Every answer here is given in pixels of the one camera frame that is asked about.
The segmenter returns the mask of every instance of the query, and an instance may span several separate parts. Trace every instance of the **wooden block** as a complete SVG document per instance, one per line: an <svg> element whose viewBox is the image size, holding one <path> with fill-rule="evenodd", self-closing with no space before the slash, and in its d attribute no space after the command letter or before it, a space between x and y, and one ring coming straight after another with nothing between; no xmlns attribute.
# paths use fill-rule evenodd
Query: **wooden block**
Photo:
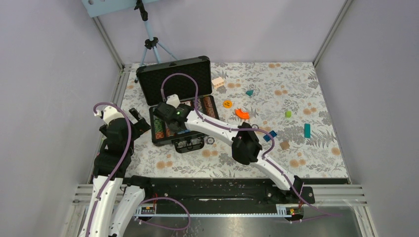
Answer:
<svg viewBox="0 0 419 237"><path fill-rule="evenodd" d="M224 85L224 79L222 77L215 78L211 82L214 85L214 88L218 88Z"/></svg>
<svg viewBox="0 0 419 237"><path fill-rule="evenodd" d="M282 150L290 148L290 144L288 142L281 142L279 145L281 146Z"/></svg>

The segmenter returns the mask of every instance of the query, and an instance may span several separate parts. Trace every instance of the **gray floor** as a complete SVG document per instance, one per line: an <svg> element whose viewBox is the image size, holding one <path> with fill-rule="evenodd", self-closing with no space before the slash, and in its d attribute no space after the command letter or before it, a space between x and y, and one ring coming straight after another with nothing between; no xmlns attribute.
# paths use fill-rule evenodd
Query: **gray floor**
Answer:
<svg viewBox="0 0 419 237"><path fill-rule="evenodd" d="M124 237L357 237L361 236L355 214L349 207L322 208L325 211L341 213L343 217L325 217L297 224L280 223L283 218L192 218L191 227L184 231L170 231L139 225L131 221ZM305 208L305 218L319 215ZM158 218L153 223L182 227L186 218Z"/></svg>

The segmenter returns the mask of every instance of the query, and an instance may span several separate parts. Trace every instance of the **purple tube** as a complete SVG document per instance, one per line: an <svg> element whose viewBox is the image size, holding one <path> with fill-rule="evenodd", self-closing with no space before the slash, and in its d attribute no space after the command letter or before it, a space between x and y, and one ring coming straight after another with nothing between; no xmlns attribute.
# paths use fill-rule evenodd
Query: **purple tube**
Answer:
<svg viewBox="0 0 419 237"><path fill-rule="evenodd" d="M166 229L166 230L172 230L172 231L182 231L182 230L185 230L185 229L187 229L191 226L191 214L189 214L188 209L186 209L186 207L183 204L181 204L179 201L177 201L173 198L170 198L170 197L150 198L150 199L142 201L140 204L143 204L143 203L146 203L146 202L149 202L149 201L154 201L154 200L170 200L170 201L173 201L174 203L178 204L180 207L183 208L183 210L185 210L186 215L188 215L188 224L185 227L182 227L182 228L172 228L172 227L157 225L157 224L154 224L154 223L149 223L149 222L146 222L146 221L140 221L140 223L145 223L145 224L150 225L150 226L157 226L157 227L160 227L160 228L163 228L163 229Z"/></svg>

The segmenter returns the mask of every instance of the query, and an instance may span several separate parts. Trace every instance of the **floral mat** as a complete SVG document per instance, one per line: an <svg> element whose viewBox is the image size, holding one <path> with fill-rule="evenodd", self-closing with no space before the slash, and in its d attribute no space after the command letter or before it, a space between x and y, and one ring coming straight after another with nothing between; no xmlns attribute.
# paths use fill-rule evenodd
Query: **floral mat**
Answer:
<svg viewBox="0 0 419 237"><path fill-rule="evenodd" d="M149 122L149 106L140 85L134 83L138 67L139 64L132 66L122 109L128 112L134 107ZM250 114L246 122L268 132L274 130L278 134L276 146L269 155L282 167L301 178L348 177L312 63L211 63L211 76L225 79L225 86L212 91L220 119L240 123L234 109L241 108ZM253 90L250 97L245 94L248 90ZM231 100L233 107L223 107L225 100ZM292 112L291 118L285 117L286 111ZM310 139L304 138L305 123L311 125ZM268 149L271 142L265 142L263 133L257 135L263 148ZM135 153L126 175L266 177L258 169L234 161L226 144L217 139L212 142L206 139L201 150L180 154L173 145L154 146L148 131L135 141Z"/></svg>

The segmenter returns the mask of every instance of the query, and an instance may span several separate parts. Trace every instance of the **blue block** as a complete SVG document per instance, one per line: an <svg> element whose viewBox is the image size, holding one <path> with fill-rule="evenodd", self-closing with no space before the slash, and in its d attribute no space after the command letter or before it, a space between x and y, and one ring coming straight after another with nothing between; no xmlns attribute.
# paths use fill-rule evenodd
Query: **blue block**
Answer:
<svg viewBox="0 0 419 237"><path fill-rule="evenodd" d="M310 125L308 123L304 124L304 138L310 138L311 137L311 129Z"/></svg>
<svg viewBox="0 0 419 237"><path fill-rule="evenodd" d="M270 131L269 134L271 134L272 137L276 137L277 134L274 130ZM271 138L268 135L263 136L263 139L267 142L269 142L271 140Z"/></svg>

